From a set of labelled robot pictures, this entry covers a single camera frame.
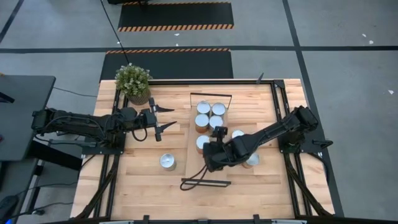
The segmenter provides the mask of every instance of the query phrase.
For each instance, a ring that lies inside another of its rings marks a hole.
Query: wooden tabletop
[[[290,108],[306,106],[300,80],[284,81]],[[114,81],[101,82],[94,115],[111,113],[115,88]],[[232,182],[227,188],[197,187],[187,192],[179,189],[189,166],[186,164],[189,124],[191,106],[195,104],[190,93],[232,95],[228,110],[229,131],[240,129],[250,134],[276,122],[269,85],[156,85],[150,90],[159,106],[175,109],[158,113],[159,124],[177,123],[165,130],[161,142],[155,141],[153,128],[148,129],[148,138],[144,142],[137,142],[130,133],[127,134],[126,148],[119,163],[113,220],[142,220],[143,215],[150,215],[152,220],[250,219],[254,214],[259,214],[260,218],[294,217],[284,159],[276,140],[257,150],[260,164],[252,169],[227,167],[226,178]],[[138,111],[148,108],[148,104],[129,106]],[[143,134],[136,131],[138,138]],[[165,153],[175,156],[177,167],[174,171],[163,170],[159,165],[159,158]],[[308,188],[324,208],[333,213],[322,163],[306,154],[301,158]],[[96,156],[80,172],[71,217],[78,215],[96,192],[102,160],[103,156]],[[303,213],[302,196],[297,189]],[[102,215],[107,195],[105,192]]]

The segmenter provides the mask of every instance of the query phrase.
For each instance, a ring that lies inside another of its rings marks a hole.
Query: orange and black striped tape
[[[209,29],[232,29],[232,24],[205,24],[205,25],[173,25],[173,26],[139,26],[119,27],[119,32],[142,32],[142,31],[168,31],[168,30],[209,30]]]
[[[150,50],[109,50],[105,54],[132,54],[132,53],[166,53],[166,52],[209,52],[209,51],[229,51],[229,49],[150,49]]]
[[[148,3],[148,5],[159,5],[159,4],[231,4],[230,2],[156,2],[156,3]],[[138,4],[138,2],[126,2],[123,4],[123,6],[127,5],[132,5],[132,4]]]

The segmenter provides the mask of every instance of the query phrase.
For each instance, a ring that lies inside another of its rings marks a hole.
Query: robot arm
[[[308,109],[295,108],[284,119],[254,134],[245,134],[226,143],[210,142],[203,146],[203,157],[210,172],[223,169],[224,166],[235,166],[249,159],[257,148],[282,134],[287,144],[298,146],[303,141],[303,134],[313,131],[318,120]]]
[[[93,138],[101,145],[112,146],[115,144],[116,135],[120,132],[155,128],[156,141],[161,141],[160,134],[175,122],[158,127],[156,112],[173,110],[155,105],[153,98],[149,100],[149,104],[150,109],[143,109],[140,113],[134,108],[122,108],[114,114],[104,116],[76,114],[55,109],[35,111],[32,129],[37,134],[56,131],[78,134]]]

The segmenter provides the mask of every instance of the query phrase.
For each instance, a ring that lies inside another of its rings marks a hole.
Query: tin can lid
[[[203,144],[206,142],[210,142],[209,136],[201,135],[197,139],[197,147],[199,149],[203,149]]]
[[[197,124],[199,127],[205,127],[207,124],[209,124],[209,117],[205,114],[198,114],[195,118],[195,124]]]
[[[215,114],[215,115],[225,114],[225,106],[222,103],[215,103],[211,110],[212,110],[213,114]]]
[[[210,118],[210,126],[212,128],[215,128],[216,126],[222,126],[223,125],[223,119],[220,116],[211,116]]]
[[[232,138],[238,137],[238,136],[242,136],[244,135],[243,131],[241,130],[235,130],[232,132]]]
[[[251,154],[251,156],[249,157],[249,159],[246,161],[247,164],[249,164],[250,166],[255,166],[258,165],[258,163],[260,163],[260,156],[258,153],[254,152],[253,154]]]
[[[201,101],[198,103],[197,110],[199,113],[209,113],[210,112],[210,104],[206,101]]]
[[[174,156],[171,154],[164,154],[160,158],[160,164],[164,168],[170,168],[174,164]]]

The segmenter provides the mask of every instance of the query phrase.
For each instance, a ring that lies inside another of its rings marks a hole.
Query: open can
[[[223,125],[223,118],[220,116],[211,116],[210,118],[210,131],[213,132],[216,126],[222,126]]]
[[[242,135],[244,135],[243,131],[241,131],[241,130],[235,130],[235,131],[232,132],[231,137],[232,137],[232,138],[235,138],[235,137],[242,136]]]
[[[195,129],[199,133],[205,133],[209,127],[209,117],[205,114],[198,114],[195,118]]]
[[[224,114],[225,114],[225,111],[226,111],[226,108],[225,108],[224,104],[215,103],[213,105],[213,107],[211,108],[211,115],[217,115],[217,116],[220,116],[220,117],[223,118]]]
[[[210,142],[210,138],[209,136],[206,135],[201,135],[197,138],[197,151],[199,154],[203,154],[203,145],[204,143],[209,143]]]
[[[211,106],[206,101],[201,101],[198,103],[198,106],[197,106],[198,114],[205,114],[207,116],[210,116],[210,109],[211,109]]]
[[[258,165],[259,163],[260,163],[260,156],[258,153],[254,152],[253,154],[251,154],[248,160],[242,163],[242,166],[244,168],[250,169],[253,166]]]
[[[174,156],[171,154],[164,154],[160,158],[160,165],[167,171],[173,171],[177,166]]]

